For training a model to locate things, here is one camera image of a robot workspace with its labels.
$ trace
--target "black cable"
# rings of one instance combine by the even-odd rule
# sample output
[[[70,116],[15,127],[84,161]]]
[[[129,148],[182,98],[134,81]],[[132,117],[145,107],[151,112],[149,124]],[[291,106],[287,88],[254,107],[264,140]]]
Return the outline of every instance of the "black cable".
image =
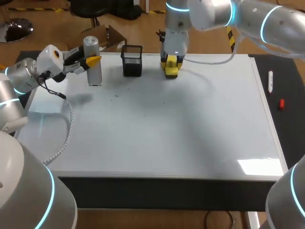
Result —
[[[234,224],[233,216],[232,216],[232,214],[229,211],[225,211],[225,212],[228,213],[228,215],[230,217],[230,221],[231,221],[231,225],[230,225],[229,229],[232,229],[233,228],[233,224]],[[208,213],[204,217],[204,228],[203,229],[208,229],[207,218],[210,215],[210,213],[211,213],[211,211],[208,211]]]
[[[43,83],[44,83],[44,86],[39,82],[39,79],[42,79]],[[46,83],[46,77],[44,75],[40,75],[37,77],[36,79],[37,83],[39,84],[40,87],[46,89],[48,91],[48,93],[50,94],[53,94],[53,95],[57,95],[58,97],[62,98],[62,99],[66,99],[67,97],[62,94],[62,93],[59,93],[59,92],[56,92],[56,91],[53,91],[53,90],[50,90],[47,86],[47,83]]]
[[[279,3],[279,0],[276,0],[276,3],[279,5],[279,6],[283,6],[281,3]],[[303,10],[303,9],[296,9],[297,11],[300,11],[300,12],[302,12],[302,13],[305,13],[305,10]]]

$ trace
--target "yellow object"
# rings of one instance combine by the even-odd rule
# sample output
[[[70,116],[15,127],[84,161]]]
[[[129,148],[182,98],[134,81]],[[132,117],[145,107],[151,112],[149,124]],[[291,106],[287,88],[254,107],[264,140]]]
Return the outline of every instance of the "yellow object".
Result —
[[[93,66],[95,66],[99,61],[101,60],[100,56],[92,56],[92,57],[88,57],[86,59],[86,64],[92,68]]]
[[[161,67],[162,67],[163,70],[165,69],[165,65],[166,65],[165,62],[161,62]]]
[[[6,69],[6,67],[4,65],[0,64],[0,71],[5,70],[5,69]]]
[[[182,67],[182,63],[178,63],[177,66],[178,66],[178,70],[180,70]]]
[[[168,55],[164,69],[165,77],[174,79],[178,76],[177,56]]]

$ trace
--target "red object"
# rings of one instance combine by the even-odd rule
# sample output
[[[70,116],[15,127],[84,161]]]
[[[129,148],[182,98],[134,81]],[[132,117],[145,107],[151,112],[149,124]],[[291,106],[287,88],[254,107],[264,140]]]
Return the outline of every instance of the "red object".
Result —
[[[279,102],[279,104],[278,104],[278,108],[279,108],[280,110],[283,110],[284,107],[285,107],[285,100],[284,100],[284,99],[280,99],[280,102]]]

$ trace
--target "whiteboard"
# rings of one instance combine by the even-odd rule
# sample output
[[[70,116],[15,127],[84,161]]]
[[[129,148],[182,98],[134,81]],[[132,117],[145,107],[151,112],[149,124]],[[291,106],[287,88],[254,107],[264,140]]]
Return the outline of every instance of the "whiteboard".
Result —
[[[277,180],[286,170],[253,58],[184,61],[178,78],[167,80],[158,54],[142,55],[139,78],[122,75],[119,55],[102,54],[102,86],[88,86],[86,73],[48,80],[74,109],[69,145],[49,165],[55,175]],[[38,88],[28,118],[18,140],[46,160],[65,141],[68,106]]]

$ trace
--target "yellow black tape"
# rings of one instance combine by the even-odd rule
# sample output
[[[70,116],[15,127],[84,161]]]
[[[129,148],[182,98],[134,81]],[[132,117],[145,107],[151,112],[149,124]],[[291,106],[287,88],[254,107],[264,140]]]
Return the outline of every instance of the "yellow black tape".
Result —
[[[227,33],[228,33],[228,37],[229,37],[229,43],[230,43],[231,51],[233,52],[234,48],[235,48],[235,39],[234,39],[234,36],[233,36],[233,32],[232,32],[231,27],[229,27],[229,26],[227,26],[226,29],[227,29]]]
[[[148,14],[165,14],[165,10],[150,10]]]
[[[9,11],[55,11],[56,13],[62,11],[69,11],[66,8],[7,8]]]

